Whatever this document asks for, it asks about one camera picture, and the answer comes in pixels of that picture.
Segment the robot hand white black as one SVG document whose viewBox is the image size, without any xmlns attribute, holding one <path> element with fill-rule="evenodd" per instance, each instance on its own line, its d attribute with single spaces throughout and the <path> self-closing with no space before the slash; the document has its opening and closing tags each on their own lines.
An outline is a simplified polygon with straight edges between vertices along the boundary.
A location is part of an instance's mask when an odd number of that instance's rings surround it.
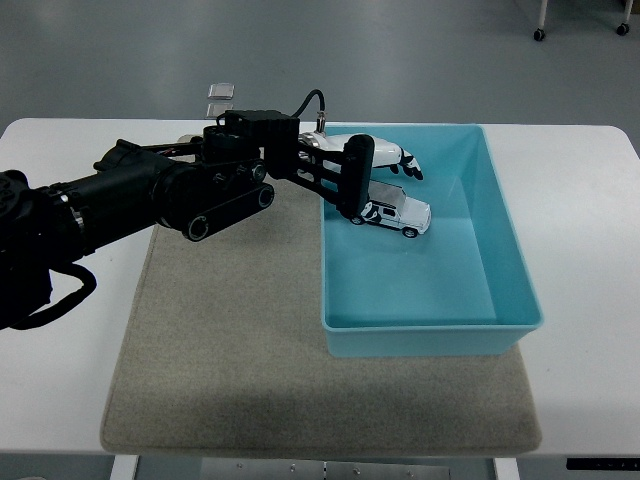
<svg viewBox="0 0 640 480">
<path fill-rule="evenodd" d="M 421 181 L 423 174 L 418 161 L 390 141 L 374 137 L 372 145 L 371 165 L 365 169 L 357 170 L 329 158 L 322 161 L 322 165 L 333 172 L 342 176 L 351 173 L 353 176 L 345 183 L 342 194 L 352 194 L 356 206 L 349 209 L 344 217 L 355 225 L 370 223 L 399 230 L 408 238 L 425 233 L 431 223 L 430 205 L 409 197 L 400 186 L 371 178 L 373 169 L 387 168 L 394 174 L 404 172 Z"/>
</svg>

